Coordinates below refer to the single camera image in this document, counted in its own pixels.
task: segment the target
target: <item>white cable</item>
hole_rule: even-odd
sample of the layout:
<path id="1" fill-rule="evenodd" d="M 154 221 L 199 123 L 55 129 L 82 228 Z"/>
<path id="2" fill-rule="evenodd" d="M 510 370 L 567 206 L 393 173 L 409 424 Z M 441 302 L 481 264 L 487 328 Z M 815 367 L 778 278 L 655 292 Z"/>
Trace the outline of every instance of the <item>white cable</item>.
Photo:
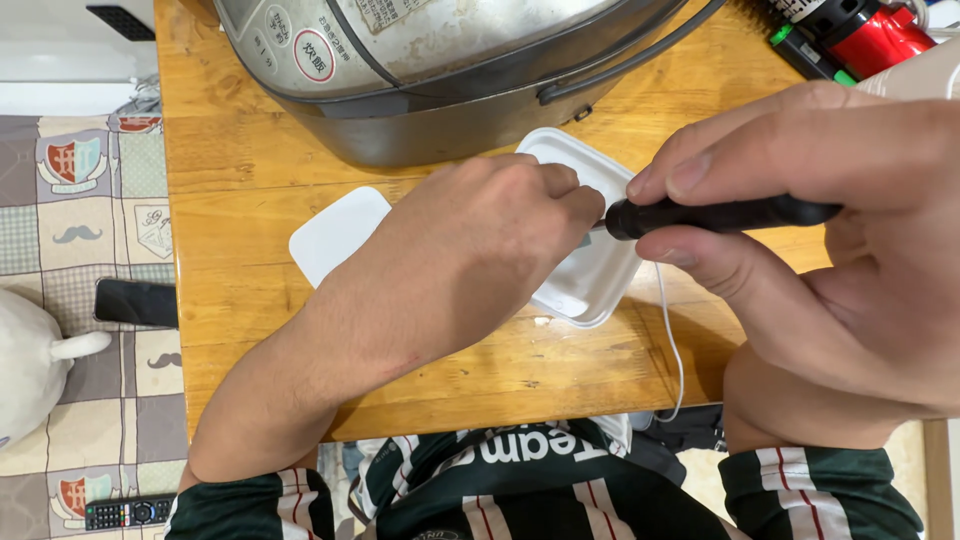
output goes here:
<path id="1" fill-rule="evenodd" d="M 684 361 L 680 359 L 680 352 L 677 351 L 677 342 L 673 340 L 673 331 L 670 329 L 670 314 L 666 310 L 666 291 L 663 289 L 663 275 L 660 273 L 660 263 L 654 262 L 657 269 L 657 283 L 660 285 L 660 307 L 663 308 L 663 324 L 666 326 L 666 336 L 670 339 L 670 348 L 673 349 L 673 357 L 677 359 L 677 371 L 680 373 L 680 394 L 677 396 L 677 404 L 673 407 L 673 414 L 669 418 L 660 418 L 654 413 L 654 418 L 660 422 L 672 422 L 677 418 L 680 412 L 680 405 L 684 402 Z"/>

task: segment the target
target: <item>screwdriver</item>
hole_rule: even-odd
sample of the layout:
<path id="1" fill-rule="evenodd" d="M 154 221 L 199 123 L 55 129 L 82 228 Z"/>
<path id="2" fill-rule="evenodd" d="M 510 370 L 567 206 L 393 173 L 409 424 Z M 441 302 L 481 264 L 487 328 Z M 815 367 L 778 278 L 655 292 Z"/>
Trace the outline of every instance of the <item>screwdriver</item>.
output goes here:
<path id="1" fill-rule="evenodd" d="M 606 230 L 617 240 L 637 240 L 670 225 L 692 225 L 715 233 L 737 233 L 793 225 L 820 225 L 843 209 L 841 205 L 810 203 L 789 194 L 752 201 L 735 201 L 701 207 L 678 205 L 670 199 L 638 206 L 623 199 L 607 210 L 591 232 Z"/>

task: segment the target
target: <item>stainless steel rice cooker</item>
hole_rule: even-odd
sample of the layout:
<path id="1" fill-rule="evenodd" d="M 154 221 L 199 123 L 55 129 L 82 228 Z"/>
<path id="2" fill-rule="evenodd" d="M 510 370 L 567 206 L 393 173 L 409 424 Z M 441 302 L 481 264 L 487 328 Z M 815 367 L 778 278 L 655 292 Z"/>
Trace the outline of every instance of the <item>stainless steel rice cooker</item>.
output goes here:
<path id="1" fill-rule="evenodd" d="M 251 76 L 341 159 L 462 158 L 589 114 L 686 0 L 215 0 Z"/>

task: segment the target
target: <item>rice cooker handle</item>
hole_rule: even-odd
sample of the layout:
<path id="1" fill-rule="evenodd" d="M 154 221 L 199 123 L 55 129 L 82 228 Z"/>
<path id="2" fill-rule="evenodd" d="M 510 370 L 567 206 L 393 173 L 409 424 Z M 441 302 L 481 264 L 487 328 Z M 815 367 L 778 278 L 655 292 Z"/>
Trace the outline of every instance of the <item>rice cooker handle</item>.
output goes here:
<path id="1" fill-rule="evenodd" d="M 695 15 L 690 17 L 684 24 L 680 25 L 676 30 L 670 34 L 667 34 L 653 45 L 643 49 L 627 60 L 611 67 L 606 71 L 597 73 L 592 77 L 584 79 L 579 83 L 573 83 L 572 85 L 548 86 L 538 95 L 540 98 L 540 104 L 549 105 L 562 97 L 586 90 L 591 86 L 605 83 L 610 79 L 626 75 L 630 70 L 652 60 L 663 51 L 677 44 L 678 41 L 686 37 L 689 33 L 693 32 L 694 29 L 703 24 L 708 17 L 719 10 L 720 6 L 723 6 L 725 1 L 726 0 L 709 0 L 705 6 L 703 6 Z"/>

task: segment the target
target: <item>white container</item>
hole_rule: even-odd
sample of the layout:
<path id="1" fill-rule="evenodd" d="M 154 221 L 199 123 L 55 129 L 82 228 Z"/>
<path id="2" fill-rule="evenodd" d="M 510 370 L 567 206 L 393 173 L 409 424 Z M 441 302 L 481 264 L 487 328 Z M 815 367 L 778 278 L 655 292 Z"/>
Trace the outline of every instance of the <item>white container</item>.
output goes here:
<path id="1" fill-rule="evenodd" d="M 530 132 L 520 141 L 519 153 L 540 163 L 561 163 L 577 171 L 581 185 L 603 194 L 607 208 L 626 197 L 634 173 L 555 128 Z M 613 315 L 643 260 L 635 241 L 623 242 L 606 231 L 590 233 L 590 243 L 565 258 L 537 289 L 530 305 L 583 329 L 602 325 Z"/>
<path id="2" fill-rule="evenodd" d="M 634 176 L 622 165 L 553 128 L 531 132 L 518 152 L 540 163 L 562 163 L 577 171 L 580 184 L 600 191 L 607 207 L 624 197 Z M 314 287 L 373 234 L 390 204 L 372 187 L 354 189 L 323 209 L 290 237 L 290 254 Z M 642 262 L 636 242 L 621 242 L 606 231 L 574 250 L 537 289 L 530 304 L 579 328 L 602 325 L 613 314 Z"/>

